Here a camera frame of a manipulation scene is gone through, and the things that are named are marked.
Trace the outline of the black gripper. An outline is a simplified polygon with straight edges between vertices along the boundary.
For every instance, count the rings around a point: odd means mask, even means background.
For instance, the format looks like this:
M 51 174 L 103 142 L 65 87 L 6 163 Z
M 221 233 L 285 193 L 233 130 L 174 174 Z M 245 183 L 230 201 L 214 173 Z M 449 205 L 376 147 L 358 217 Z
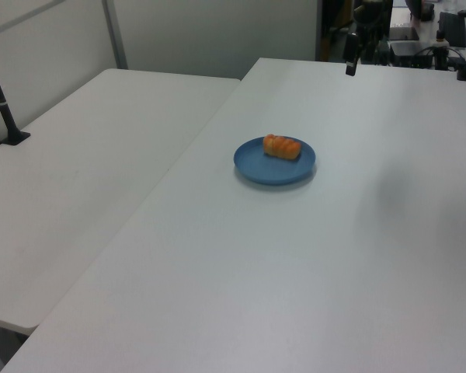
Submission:
M 363 36 L 362 64 L 374 62 L 374 34 L 384 36 L 385 1 L 382 0 L 356 0 L 353 2 L 353 22 L 356 33 L 346 35 L 344 59 L 346 74 L 354 76 L 356 65 L 360 56 L 360 38 Z

